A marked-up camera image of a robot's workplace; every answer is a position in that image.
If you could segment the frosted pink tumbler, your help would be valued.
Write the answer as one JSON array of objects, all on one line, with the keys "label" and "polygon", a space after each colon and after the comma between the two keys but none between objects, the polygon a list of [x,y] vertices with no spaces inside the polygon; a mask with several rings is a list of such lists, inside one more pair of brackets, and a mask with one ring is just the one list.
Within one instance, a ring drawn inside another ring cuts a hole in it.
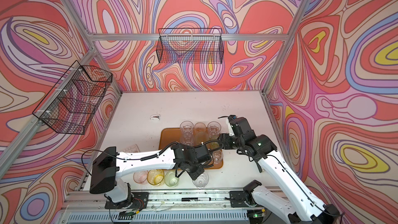
[{"label": "frosted pink tumbler", "polygon": [[206,133],[206,131],[207,131],[207,126],[206,126],[205,123],[203,123],[203,122],[197,122],[197,123],[194,125],[194,133],[195,133],[195,134],[198,134],[198,133],[200,133],[200,132]]}]

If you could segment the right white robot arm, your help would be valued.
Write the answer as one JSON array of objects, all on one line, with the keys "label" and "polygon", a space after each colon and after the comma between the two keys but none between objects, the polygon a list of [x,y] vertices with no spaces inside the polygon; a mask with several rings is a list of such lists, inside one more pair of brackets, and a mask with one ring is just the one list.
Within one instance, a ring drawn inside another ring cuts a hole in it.
[{"label": "right white robot arm", "polygon": [[256,135],[248,120],[230,115],[226,117],[228,133],[220,134],[225,149],[235,149],[256,163],[278,184],[285,198],[272,193],[259,181],[253,180],[243,191],[250,204],[270,210],[287,224],[334,224],[343,215],[333,204],[326,204],[298,178],[272,140]]}]

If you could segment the orange rectangular tray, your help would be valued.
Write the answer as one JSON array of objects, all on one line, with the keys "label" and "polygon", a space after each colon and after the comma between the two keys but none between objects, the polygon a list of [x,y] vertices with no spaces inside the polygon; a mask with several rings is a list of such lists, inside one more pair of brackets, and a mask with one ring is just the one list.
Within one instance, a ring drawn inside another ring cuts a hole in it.
[{"label": "orange rectangular tray", "polygon": [[[181,142],[181,132],[179,128],[165,128],[161,132],[159,149],[163,149],[172,142]],[[209,170],[221,169],[223,167],[223,161],[220,164],[213,164]]]}]

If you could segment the pink white calculator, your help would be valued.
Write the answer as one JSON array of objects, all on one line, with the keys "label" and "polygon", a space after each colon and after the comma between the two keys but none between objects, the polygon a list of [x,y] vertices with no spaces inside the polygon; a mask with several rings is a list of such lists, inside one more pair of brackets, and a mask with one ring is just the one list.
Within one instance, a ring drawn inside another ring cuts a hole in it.
[{"label": "pink white calculator", "polygon": [[125,152],[125,153],[138,153],[138,152],[140,152],[140,149],[139,149],[138,145],[134,144],[134,145],[131,145],[131,146],[127,147],[127,148],[124,148],[122,150],[122,152]]}]

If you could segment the black pen on rail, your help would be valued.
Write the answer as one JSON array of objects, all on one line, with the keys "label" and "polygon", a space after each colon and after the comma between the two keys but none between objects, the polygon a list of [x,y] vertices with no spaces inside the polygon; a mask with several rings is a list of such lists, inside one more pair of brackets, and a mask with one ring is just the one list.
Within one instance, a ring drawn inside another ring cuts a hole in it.
[{"label": "black pen on rail", "polygon": [[182,202],[209,202],[211,201],[211,198],[209,197],[196,197],[196,198],[182,198]]}]

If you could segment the small white stapler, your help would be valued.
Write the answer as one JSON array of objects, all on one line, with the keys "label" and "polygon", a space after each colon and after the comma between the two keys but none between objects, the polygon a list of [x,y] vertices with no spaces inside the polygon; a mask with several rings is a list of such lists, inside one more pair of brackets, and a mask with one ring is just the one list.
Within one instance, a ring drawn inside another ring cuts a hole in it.
[{"label": "small white stapler", "polygon": [[151,116],[150,116],[150,119],[151,119],[151,120],[157,120],[157,121],[159,121],[160,118],[161,118],[160,115],[151,115]]}]

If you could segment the small clear glass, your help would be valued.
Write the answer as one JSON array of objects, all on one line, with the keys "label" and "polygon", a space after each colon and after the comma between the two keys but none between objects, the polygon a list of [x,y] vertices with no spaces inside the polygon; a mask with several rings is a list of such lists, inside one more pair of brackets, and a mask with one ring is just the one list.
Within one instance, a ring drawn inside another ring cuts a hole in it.
[{"label": "small clear glass", "polygon": [[217,150],[212,153],[213,163],[220,164],[223,161],[222,150]]}]

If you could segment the clear ribbed glass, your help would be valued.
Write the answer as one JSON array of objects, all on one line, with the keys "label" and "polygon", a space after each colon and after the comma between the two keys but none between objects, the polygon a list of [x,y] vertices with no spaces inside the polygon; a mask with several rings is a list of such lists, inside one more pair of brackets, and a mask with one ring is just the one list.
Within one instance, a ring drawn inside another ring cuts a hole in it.
[{"label": "clear ribbed glass", "polygon": [[217,140],[221,132],[221,124],[216,121],[212,121],[207,125],[207,131],[210,140]]}]

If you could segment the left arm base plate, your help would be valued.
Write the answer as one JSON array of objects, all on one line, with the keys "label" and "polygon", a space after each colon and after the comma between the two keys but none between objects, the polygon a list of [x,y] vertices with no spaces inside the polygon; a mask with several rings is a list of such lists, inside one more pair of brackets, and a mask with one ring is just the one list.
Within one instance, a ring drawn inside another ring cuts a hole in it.
[{"label": "left arm base plate", "polygon": [[125,201],[120,203],[113,203],[107,200],[105,203],[105,209],[135,209],[142,210],[147,207],[149,198],[149,192],[139,191],[131,193]]}]

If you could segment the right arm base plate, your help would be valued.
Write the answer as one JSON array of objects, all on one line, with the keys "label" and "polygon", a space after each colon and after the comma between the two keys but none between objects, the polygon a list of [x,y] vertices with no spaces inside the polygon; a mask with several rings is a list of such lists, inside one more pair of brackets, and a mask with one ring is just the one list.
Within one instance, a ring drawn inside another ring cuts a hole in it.
[{"label": "right arm base plate", "polygon": [[256,207],[257,206],[257,203],[255,203],[251,193],[243,191],[243,190],[230,191],[228,199],[233,208]]}]

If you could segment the light green ribbed glass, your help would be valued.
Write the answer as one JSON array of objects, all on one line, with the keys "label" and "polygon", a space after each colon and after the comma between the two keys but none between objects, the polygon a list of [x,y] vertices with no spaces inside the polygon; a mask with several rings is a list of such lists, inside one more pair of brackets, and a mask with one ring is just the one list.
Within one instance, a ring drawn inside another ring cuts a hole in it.
[{"label": "light green ribbed glass", "polygon": [[211,142],[209,144],[210,149],[218,149],[220,147],[220,144],[218,142]]}]

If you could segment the pink glass front left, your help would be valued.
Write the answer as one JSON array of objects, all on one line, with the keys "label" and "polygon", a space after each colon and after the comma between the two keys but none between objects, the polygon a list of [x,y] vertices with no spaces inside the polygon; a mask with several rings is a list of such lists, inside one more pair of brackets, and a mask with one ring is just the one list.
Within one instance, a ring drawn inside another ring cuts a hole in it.
[{"label": "pink glass front left", "polygon": [[139,171],[139,172],[135,172],[133,174],[133,180],[137,183],[137,184],[147,184],[147,176],[148,176],[149,171]]}]

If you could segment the clear stemmed glass front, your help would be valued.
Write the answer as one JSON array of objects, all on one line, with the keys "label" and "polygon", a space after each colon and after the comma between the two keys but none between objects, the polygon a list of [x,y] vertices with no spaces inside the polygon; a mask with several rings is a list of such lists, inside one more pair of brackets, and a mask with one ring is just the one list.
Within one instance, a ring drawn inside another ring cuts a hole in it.
[{"label": "clear stemmed glass front", "polygon": [[195,187],[203,189],[209,182],[209,175],[207,172],[202,173],[197,179],[193,180],[192,183]]}]

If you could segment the yellow glass front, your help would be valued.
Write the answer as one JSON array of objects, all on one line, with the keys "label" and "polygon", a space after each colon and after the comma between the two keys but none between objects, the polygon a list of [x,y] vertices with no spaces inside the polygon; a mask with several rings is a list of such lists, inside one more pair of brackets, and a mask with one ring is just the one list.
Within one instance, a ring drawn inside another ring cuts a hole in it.
[{"label": "yellow glass front", "polygon": [[147,182],[153,186],[159,186],[164,180],[164,170],[150,170],[147,174]]}]

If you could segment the frosted pale green tumbler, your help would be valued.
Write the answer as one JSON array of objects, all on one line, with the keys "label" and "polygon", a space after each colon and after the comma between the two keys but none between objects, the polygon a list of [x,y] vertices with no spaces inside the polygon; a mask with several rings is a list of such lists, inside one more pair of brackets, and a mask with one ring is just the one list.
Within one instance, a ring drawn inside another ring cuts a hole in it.
[{"label": "frosted pale green tumbler", "polygon": [[195,141],[194,141],[195,146],[202,145],[207,141],[209,141],[209,135],[207,132],[200,131],[195,134]]}]

